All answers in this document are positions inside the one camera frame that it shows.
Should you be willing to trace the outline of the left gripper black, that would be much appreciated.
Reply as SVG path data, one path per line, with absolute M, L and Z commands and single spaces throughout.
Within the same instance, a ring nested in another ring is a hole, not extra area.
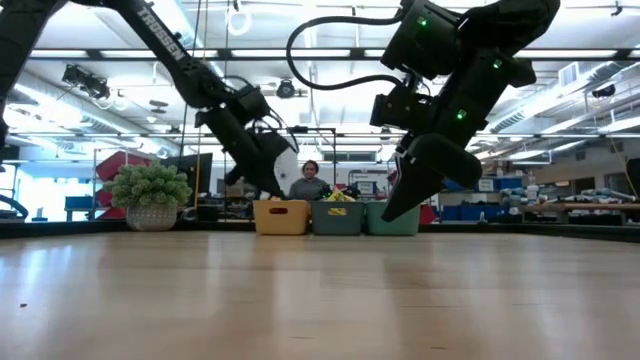
M 267 170 L 266 157 L 262 154 L 256 133 L 247 130 L 229 107 L 199 111 L 195 126 L 203 125 L 210 129 L 236 163 L 230 182 L 243 176 L 261 192 L 280 198 L 284 196 L 274 172 Z

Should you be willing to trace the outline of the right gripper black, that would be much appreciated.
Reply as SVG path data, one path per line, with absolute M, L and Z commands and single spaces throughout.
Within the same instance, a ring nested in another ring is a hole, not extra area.
M 407 134 L 393 155 L 391 193 L 382 219 L 391 222 L 443 189 L 445 179 L 472 188 L 482 176 L 480 161 L 437 133 Z

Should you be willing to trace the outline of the yellow plastic bin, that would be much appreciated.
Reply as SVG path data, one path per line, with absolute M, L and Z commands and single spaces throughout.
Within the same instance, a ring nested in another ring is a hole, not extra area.
M 302 235 L 307 231 L 310 204 L 304 200 L 256 200 L 253 210 L 260 235 Z

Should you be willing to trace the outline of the teal plastic bin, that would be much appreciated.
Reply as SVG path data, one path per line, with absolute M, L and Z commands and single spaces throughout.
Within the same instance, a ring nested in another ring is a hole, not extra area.
M 414 236 L 419 229 L 420 207 L 406 212 L 391 222 L 382 219 L 386 204 L 367 202 L 365 204 L 365 229 L 369 235 L 376 236 Z

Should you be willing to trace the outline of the blue-grey plastic bin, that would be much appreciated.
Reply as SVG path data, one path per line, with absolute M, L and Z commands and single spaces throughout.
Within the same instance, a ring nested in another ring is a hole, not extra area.
M 312 231 L 315 235 L 359 235 L 364 212 L 363 202 L 314 201 L 311 203 Z

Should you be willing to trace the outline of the white round pillar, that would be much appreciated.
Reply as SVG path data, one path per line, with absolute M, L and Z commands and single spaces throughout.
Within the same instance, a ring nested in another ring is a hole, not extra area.
M 282 192 L 288 196 L 291 185 L 300 178 L 297 153 L 291 147 L 276 158 L 274 175 Z

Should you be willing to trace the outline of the person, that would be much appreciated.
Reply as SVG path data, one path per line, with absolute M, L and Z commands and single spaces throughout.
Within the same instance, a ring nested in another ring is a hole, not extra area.
M 319 165 L 308 160 L 302 166 L 303 176 L 290 186 L 288 196 L 293 200 L 317 201 L 330 192 L 327 182 L 317 177 Z

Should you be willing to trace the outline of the black room monitor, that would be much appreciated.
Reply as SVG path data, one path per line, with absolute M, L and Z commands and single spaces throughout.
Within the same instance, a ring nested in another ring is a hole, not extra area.
M 175 166 L 179 173 L 184 173 L 187 176 L 186 183 L 192 193 L 182 212 L 182 218 L 185 221 L 196 221 L 203 214 L 204 204 L 201 199 L 211 194 L 212 160 L 211 153 L 199 153 L 169 157 L 160 161 L 164 166 Z

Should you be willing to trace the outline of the blue storage bin shelf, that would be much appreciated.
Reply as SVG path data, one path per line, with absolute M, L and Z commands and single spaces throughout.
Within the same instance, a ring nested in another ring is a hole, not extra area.
M 437 196 L 438 215 L 443 222 L 490 222 L 508 215 L 523 196 L 520 177 L 483 177 L 472 188 L 446 179 L 444 190 Z

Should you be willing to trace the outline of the green artificial potted plant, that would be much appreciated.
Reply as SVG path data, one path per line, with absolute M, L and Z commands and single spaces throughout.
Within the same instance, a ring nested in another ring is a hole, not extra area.
M 111 194 L 113 207 L 125 210 L 127 225 L 136 231 L 170 230 L 192 195 L 187 174 L 158 161 L 121 166 L 103 189 Z

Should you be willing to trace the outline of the black overhead gantry beam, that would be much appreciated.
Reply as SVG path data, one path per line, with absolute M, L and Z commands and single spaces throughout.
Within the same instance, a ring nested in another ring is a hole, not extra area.
M 384 48 L 294 48 L 294 60 L 309 61 L 378 61 Z M 189 51 L 196 58 L 209 61 L 281 61 L 284 48 L 223 48 Z M 640 61 L 640 48 L 531 48 L 519 51 L 516 58 L 533 61 Z M 156 56 L 147 49 L 36 49 L 30 60 L 45 61 L 151 61 Z

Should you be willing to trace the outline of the wooden workbench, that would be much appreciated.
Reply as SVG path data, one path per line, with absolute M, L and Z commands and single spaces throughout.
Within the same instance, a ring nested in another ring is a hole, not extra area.
M 624 225 L 628 213 L 640 212 L 640 197 L 609 188 L 589 189 L 564 198 L 543 200 L 539 197 L 533 204 L 521 205 L 519 212 L 522 217 L 526 214 L 554 216 L 560 224 L 568 224 L 571 216 L 617 215 Z

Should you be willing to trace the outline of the black ceiling device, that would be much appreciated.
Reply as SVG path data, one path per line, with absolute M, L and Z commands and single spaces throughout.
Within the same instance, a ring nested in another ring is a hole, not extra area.
M 105 78 L 97 77 L 78 65 L 67 64 L 61 80 L 67 85 L 80 89 L 95 100 L 106 100 L 111 95 Z

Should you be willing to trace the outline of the black curved bar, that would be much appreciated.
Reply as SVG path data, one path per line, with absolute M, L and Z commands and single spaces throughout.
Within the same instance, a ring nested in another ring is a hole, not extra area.
M 11 210 L 0 209 L 0 220 L 22 221 L 29 216 L 28 210 L 18 201 L 0 194 L 0 203 L 7 204 Z

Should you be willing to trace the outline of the black metal stand frame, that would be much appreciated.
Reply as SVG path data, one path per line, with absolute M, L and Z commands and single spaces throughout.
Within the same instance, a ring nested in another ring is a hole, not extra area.
M 256 135 L 262 132 L 274 131 L 288 139 L 291 143 L 293 143 L 297 147 L 297 159 L 298 155 L 302 150 L 302 141 L 303 140 L 323 140 L 324 142 L 330 144 L 332 147 L 336 146 L 336 129 L 335 128 L 313 128 L 306 126 L 294 126 L 294 127 L 286 127 L 280 129 L 273 128 L 258 128 L 256 130 Z M 277 157 L 272 155 L 267 155 L 262 151 L 262 154 L 266 157 L 266 167 L 267 170 L 272 170 L 274 172 L 274 163 Z

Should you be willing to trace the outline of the black aluminium table frame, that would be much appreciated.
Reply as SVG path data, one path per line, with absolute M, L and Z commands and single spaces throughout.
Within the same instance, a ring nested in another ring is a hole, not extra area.
M 253 232 L 249 222 L 179 222 L 175 231 Z M 124 221 L 0 223 L 0 239 L 128 232 Z M 640 227 L 591 226 L 545 223 L 523 224 L 432 224 L 420 225 L 419 233 L 523 234 L 594 239 L 640 244 Z

